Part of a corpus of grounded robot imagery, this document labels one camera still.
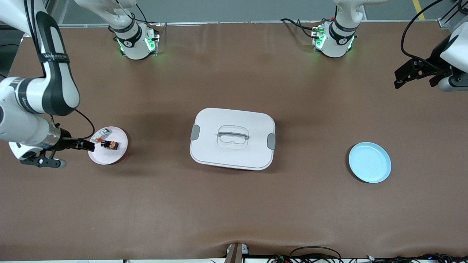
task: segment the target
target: brown table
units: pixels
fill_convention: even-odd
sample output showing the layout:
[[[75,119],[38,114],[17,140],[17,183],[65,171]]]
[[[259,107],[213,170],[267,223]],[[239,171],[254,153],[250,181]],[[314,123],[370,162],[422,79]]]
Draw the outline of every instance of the brown table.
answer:
[[[324,245],[345,257],[468,253],[468,93],[428,79],[400,90],[393,71],[406,23],[363,23],[338,59],[314,53],[283,24],[169,27],[157,57],[119,55],[101,29],[63,29],[96,127],[132,139],[113,166],[84,151],[57,154],[63,170],[20,165],[0,152],[2,260],[218,257],[234,241],[250,252]],[[448,31],[415,23],[407,50],[426,57]],[[12,76],[39,76],[26,38]],[[190,131],[207,107],[264,112],[277,125],[272,165],[253,172],[201,165]],[[57,117],[75,136],[78,114]],[[372,141],[392,158],[390,177],[366,184],[347,152]]]

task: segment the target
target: yellow stripe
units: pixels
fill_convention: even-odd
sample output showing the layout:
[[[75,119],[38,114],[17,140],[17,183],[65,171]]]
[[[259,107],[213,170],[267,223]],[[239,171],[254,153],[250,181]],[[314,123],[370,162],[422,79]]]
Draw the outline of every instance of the yellow stripe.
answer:
[[[413,5],[414,5],[414,9],[416,9],[416,14],[421,12],[421,4],[419,3],[419,0],[413,0]],[[418,16],[419,20],[424,20],[424,14],[420,14]]]

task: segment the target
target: light blue round plate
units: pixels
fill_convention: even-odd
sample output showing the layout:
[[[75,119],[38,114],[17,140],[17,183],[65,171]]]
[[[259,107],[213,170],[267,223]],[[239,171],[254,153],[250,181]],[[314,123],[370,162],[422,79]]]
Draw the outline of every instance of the light blue round plate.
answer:
[[[372,142],[356,144],[350,151],[348,161],[352,172],[368,183],[382,182],[392,170],[388,153]]]

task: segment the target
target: blue plate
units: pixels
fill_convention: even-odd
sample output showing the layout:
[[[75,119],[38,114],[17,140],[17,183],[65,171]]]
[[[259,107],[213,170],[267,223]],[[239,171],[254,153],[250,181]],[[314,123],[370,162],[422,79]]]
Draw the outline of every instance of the blue plate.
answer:
[[[372,142],[356,144],[350,151],[348,161],[352,172],[368,183],[382,182],[392,170],[388,153]]]

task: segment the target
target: white plate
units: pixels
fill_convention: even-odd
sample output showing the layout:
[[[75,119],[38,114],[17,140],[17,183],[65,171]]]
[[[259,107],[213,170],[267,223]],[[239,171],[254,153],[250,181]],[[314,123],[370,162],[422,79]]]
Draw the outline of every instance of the white plate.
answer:
[[[127,151],[128,138],[125,132],[117,127],[105,127],[102,129],[110,130],[110,134],[105,140],[118,142],[117,150],[109,150],[101,146],[101,143],[95,143],[94,152],[88,152],[93,162],[102,165],[108,165],[117,162]]]
[[[351,149],[348,160],[353,173],[368,183],[382,182],[392,170],[388,153],[372,142],[356,144]]]

